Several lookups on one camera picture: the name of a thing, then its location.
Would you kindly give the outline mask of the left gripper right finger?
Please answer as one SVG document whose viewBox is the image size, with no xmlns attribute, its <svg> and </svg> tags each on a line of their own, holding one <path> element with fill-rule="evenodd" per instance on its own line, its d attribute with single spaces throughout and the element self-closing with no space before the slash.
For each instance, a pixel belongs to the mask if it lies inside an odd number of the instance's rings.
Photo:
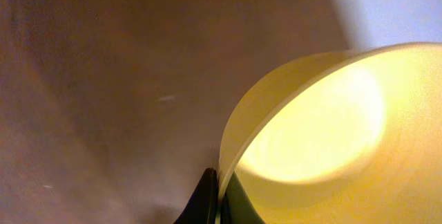
<svg viewBox="0 0 442 224">
<path fill-rule="evenodd" d="M 235 173 L 232 174 L 220 209 L 221 224 L 264 224 Z"/>
</svg>

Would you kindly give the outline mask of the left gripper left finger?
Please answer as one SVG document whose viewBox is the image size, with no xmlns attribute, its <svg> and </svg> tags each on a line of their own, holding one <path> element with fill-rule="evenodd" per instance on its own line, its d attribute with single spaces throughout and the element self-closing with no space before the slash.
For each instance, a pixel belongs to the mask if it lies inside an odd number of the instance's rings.
<svg viewBox="0 0 442 224">
<path fill-rule="evenodd" d="M 184 210 L 174 224 L 214 224 L 218 210 L 218 177 L 206 168 Z"/>
</svg>

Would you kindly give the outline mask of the yellow bowl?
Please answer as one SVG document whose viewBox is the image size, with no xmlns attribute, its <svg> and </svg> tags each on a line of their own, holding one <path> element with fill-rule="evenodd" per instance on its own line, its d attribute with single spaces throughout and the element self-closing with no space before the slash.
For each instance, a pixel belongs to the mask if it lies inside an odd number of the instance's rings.
<svg viewBox="0 0 442 224">
<path fill-rule="evenodd" d="M 441 45 L 295 59 L 239 101 L 220 145 L 265 223 L 441 222 Z"/>
</svg>

